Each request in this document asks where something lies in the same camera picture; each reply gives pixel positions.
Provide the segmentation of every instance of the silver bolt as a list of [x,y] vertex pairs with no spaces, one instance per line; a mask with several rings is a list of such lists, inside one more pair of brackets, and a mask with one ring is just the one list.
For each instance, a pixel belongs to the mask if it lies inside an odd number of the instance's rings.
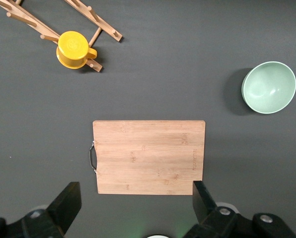
[[227,210],[226,208],[221,208],[220,213],[225,216],[228,216],[229,214],[231,214],[231,212],[229,210]]
[[41,215],[41,213],[39,211],[34,211],[31,215],[30,215],[30,218],[31,219],[34,219],[34,218],[37,218]]
[[260,219],[263,222],[266,222],[266,223],[272,223],[273,222],[273,219],[270,216],[267,216],[267,215],[260,216]]

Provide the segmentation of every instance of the wooden rack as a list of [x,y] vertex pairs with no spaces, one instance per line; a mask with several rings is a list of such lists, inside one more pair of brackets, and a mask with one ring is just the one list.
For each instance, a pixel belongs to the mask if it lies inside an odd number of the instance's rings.
[[[74,7],[77,11],[79,11],[86,18],[88,18],[90,21],[98,26],[98,29],[88,43],[90,47],[94,44],[102,30],[118,42],[122,39],[123,36],[113,27],[111,27],[107,22],[105,22],[101,17],[99,17],[92,9],[92,7],[86,6],[80,0],[64,1],[66,1],[69,5]],[[7,11],[7,17],[26,23],[41,34],[41,39],[50,40],[57,44],[60,35],[52,30],[50,27],[45,25],[42,21],[37,19],[35,16],[30,14],[28,11],[26,11],[23,7],[21,7],[21,2],[22,0],[0,0],[0,6]],[[88,59],[86,64],[97,72],[100,72],[103,68],[102,65],[100,65],[93,59]]]

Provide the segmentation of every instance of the yellow mug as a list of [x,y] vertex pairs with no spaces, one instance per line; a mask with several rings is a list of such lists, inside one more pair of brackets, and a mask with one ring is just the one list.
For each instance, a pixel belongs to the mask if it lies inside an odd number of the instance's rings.
[[67,68],[83,67],[87,59],[97,57],[97,51],[88,46],[87,39],[79,32],[64,32],[58,41],[57,57]]

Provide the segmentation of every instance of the cutting board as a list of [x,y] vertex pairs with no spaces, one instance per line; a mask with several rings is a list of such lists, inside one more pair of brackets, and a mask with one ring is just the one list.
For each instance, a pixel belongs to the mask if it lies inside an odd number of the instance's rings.
[[202,180],[202,120],[93,122],[98,193],[192,195]]

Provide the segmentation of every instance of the bowl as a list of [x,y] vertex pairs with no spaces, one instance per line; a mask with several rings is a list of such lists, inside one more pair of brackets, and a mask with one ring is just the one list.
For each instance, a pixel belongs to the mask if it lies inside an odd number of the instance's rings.
[[285,64],[276,61],[262,63],[244,78],[242,96],[254,111],[271,114],[286,107],[294,97],[296,78]]

